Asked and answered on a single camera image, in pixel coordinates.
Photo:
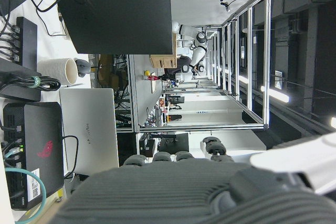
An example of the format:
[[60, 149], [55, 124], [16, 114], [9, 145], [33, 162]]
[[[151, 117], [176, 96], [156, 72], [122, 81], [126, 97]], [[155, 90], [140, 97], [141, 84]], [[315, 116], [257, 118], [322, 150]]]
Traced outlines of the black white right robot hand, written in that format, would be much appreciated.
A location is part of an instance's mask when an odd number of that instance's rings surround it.
[[158, 152], [87, 178], [51, 223], [335, 223], [335, 133], [236, 162], [214, 136], [210, 158]]

